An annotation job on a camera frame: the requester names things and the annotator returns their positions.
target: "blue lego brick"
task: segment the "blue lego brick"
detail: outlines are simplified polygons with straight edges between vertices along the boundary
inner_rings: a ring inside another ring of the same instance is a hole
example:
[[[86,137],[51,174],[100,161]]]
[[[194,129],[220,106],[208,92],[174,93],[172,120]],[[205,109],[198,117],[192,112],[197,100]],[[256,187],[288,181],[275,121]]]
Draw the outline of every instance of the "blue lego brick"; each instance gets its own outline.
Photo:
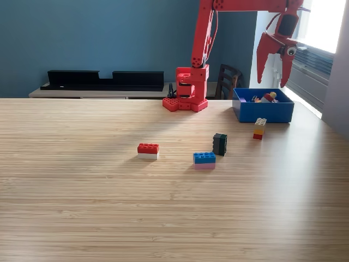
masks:
[[[216,163],[216,155],[213,152],[194,153],[192,161],[194,164]]]

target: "red lego brick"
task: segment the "red lego brick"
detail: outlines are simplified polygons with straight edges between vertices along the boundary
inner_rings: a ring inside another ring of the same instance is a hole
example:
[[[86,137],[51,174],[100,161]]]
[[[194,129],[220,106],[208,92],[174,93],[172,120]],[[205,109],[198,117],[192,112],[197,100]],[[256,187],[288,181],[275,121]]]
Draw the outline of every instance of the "red lego brick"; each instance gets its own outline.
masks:
[[[259,140],[262,140],[263,135],[257,135],[257,134],[253,134],[253,138],[254,138],[254,139],[259,139]]]
[[[207,101],[207,99],[205,99],[204,101],[202,101],[199,105],[195,105],[195,104],[192,104],[192,105],[191,105],[191,109],[192,109],[192,111],[194,111],[194,112],[199,112],[199,111],[201,111],[202,109],[205,109],[206,107],[208,107],[208,101]]]
[[[140,143],[137,150],[140,154],[157,154],[159,152],[159,145]]]
[[[175,112],[179,109],[179,100],[178,98],[164,98],[163,107],[167,108],[171,112]]]

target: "stacked lego bricks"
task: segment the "stacked lego bricks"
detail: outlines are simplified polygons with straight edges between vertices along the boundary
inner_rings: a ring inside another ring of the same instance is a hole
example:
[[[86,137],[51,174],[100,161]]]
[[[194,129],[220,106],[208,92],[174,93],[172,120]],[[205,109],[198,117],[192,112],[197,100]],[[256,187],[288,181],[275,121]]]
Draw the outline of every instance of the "stacked lego bricks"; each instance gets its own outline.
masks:
[[[215,134],[213,136],[213,153],[224,156],[227,152],[227,135]]]
[[[194,169],[214,169],[216,167],[216,156],[213,152],[194,153]]]
[[[258,118],[255,123],[255,130],[253,132],[253,138],[262,140],[263,134],[266,130],[267,120],[265,118]]]
[[[137,148],[138,158],[143,159],[158,159],[159,145],[158,144],[140,144]]]

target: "yellow lego brick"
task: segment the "yellow lego brick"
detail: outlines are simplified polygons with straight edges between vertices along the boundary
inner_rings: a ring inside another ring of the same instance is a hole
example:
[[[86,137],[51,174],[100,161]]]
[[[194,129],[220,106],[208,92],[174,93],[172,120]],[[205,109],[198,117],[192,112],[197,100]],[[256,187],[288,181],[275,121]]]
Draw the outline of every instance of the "yellow lego brick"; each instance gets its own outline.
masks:
[[[264,134],[264,130],[255,129],[255,130],[253,131],[253,133],[256,134],[256,135],[263,135],[263,134]]]

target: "lego brick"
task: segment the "lego brick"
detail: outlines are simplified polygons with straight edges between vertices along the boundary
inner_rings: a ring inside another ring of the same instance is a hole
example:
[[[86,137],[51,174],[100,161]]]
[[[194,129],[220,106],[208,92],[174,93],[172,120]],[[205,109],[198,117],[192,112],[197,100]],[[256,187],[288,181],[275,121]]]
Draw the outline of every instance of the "lego brick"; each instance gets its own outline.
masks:
[[[224,156],[227,152],[227,135],[222,135],[219,141],[219,155]]]
[[[137,148],[137,151],[141,154],[157,154],[159,152],[159,145],[140,143],[140,145]]]
[[[256,134],[254,134],[254,135],[253,135],[253,138],[254,138],[254,139],[262,140],[263,135],[256,135]]]
[[[194,112],[199,112],[202,109],[205,109],[206,107],[208,107],[208,100],[207,99],[205,99],[204,101],[199,103],[199,105],[191,104],[191,110]]]
[[[253,133],[256,134],[256,135],[264,135],[264,130],[255,129],[255,130],[253,131]]]
[[[158,152],[157,154],[142,154],[142,153],[138,153],[138,158],[142,158],[142,159],[158,159],[160,156],[160,152]]]
[[[194,153],[192,156],[192,161],[194,164],[215,163],[216,156],[213,152]]]
[[[267,120],[265,118],[258,118],[255,123],[255,129],[264,130],[266,127]]]
[[[194,169],[215,169],[216,163],[194,164]]]
[[[227,135],[216,133],[213,136],[213,153],[224,156],[227,152]]]
[[[171,112],[175,112],[179,109],[179,100],[178,98],[164,98],[163,107],[167,108]]]

